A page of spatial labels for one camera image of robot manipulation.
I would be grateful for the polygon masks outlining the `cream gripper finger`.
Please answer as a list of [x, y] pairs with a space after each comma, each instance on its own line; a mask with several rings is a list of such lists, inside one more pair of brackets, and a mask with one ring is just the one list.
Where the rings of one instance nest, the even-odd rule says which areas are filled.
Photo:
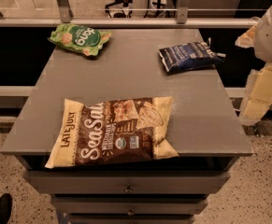
[[239, 120], [242, 125], [254, 125], [272, 106], [272, 63], [260, 71], [251, 70], [245, 95], [240, 105]]
[[253, 25], [244, 34], [236, 39], [235, 45], [240, 48], [248, 49], [254, 47], [256, 25]]

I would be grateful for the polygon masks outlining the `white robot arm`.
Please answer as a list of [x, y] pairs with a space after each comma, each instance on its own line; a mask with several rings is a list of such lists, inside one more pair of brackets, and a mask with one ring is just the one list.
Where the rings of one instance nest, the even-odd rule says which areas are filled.
[[235, 45], [254, 48], [255, 57], [265, 62], [260, 71], [252, 69], [248, 75], [240, 105], [238, 118], [241, 124], [251, 126], [272, 106], [272, 6], [257, 19], [257, 24], [237, 38]]

